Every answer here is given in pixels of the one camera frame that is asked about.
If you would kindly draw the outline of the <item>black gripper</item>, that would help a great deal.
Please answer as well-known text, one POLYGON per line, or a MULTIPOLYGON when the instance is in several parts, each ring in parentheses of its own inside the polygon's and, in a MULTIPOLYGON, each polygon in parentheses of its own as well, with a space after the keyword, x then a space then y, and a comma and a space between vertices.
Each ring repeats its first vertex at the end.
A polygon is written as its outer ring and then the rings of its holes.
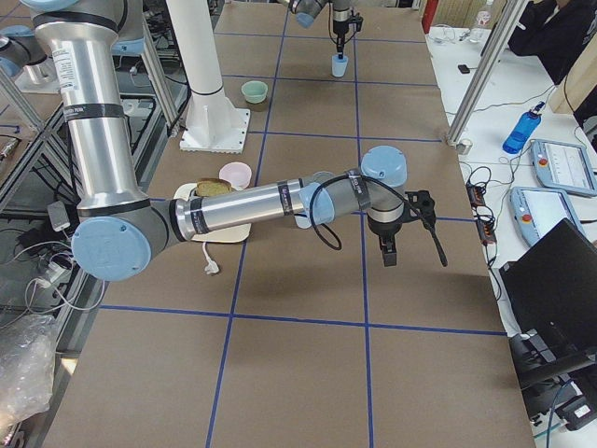
POLYGON ((344 48, 346 42, 346 35, 349 32, 349 20, 331 20, 330 37, 335 39, 335 46, 338 59, 344 58, 344 48))
POLYGON ((382 252, 383 266, 396 266, 396 234, 401 230, 402 223, 399 220, 380 222, 373 218, 369 218, 368 227, 379 238, 379 246, 382 252))

